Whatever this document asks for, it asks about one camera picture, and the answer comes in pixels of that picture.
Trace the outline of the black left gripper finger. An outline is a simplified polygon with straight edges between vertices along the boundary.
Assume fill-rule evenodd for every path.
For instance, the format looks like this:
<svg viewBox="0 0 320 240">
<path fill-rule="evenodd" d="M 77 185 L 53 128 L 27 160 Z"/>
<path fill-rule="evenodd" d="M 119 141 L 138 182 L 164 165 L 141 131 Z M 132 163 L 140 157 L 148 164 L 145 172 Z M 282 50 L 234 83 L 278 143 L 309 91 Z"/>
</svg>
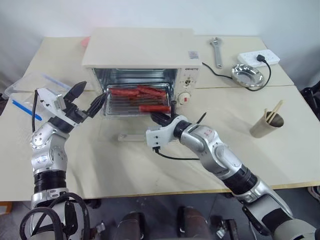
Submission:
<svg viewBox="0 0 320 240">
<path fill-rule="evenodd" d="M 93 102 L 90 104 L 90 107 L 86 111 L 86 116 L 93 118 L 103 107 L 104 102 L 106 101 L 106 94 L 103 93 L 97 96 Z"/>
<path fill-rule="evenodd" d="M 76 98 L 78 98 L 86 87 L 87 82 L 81 81 L 75 84 L 65 95 L 65 101 L 72 103 Z"/>
</svg>

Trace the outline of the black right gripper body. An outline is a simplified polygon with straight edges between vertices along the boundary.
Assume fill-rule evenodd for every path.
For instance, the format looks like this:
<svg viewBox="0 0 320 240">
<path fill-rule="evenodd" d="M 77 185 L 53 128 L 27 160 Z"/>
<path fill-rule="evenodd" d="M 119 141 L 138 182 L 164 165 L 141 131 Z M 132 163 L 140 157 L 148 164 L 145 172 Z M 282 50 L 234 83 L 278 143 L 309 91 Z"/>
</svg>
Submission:
<svg viewBox="0 0 320 240">
<path fill-rule="evenodd" d="M 176 117 L 178 117 L 177 114 L 174 114 L 173 116 L 169 116 L 167 114 L 156 114 L 155 115 L 155 122 L 162 126 L 166 127 L 168 126 Z"/>
</svg>

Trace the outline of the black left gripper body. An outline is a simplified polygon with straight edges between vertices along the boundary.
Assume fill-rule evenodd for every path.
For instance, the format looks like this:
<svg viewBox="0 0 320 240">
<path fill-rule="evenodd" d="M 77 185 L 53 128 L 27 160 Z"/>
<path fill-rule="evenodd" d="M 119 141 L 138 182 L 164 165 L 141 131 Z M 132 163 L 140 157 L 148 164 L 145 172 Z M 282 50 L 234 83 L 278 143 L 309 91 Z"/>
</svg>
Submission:
<svg viewBox="0 0 320 240">
<path fill-rule="evenodd" d="M 88 117 L 87 113 L 80 110 L 76 104 L 74 104 L 70 100 L 64 100 L 64 103 L 65 109 L 63 110 L 63 112 L 65 113 L 65 116 L 67 118 L 77 124 L 83 123 L 86 120 L 86 118 Z"/>
</svg>

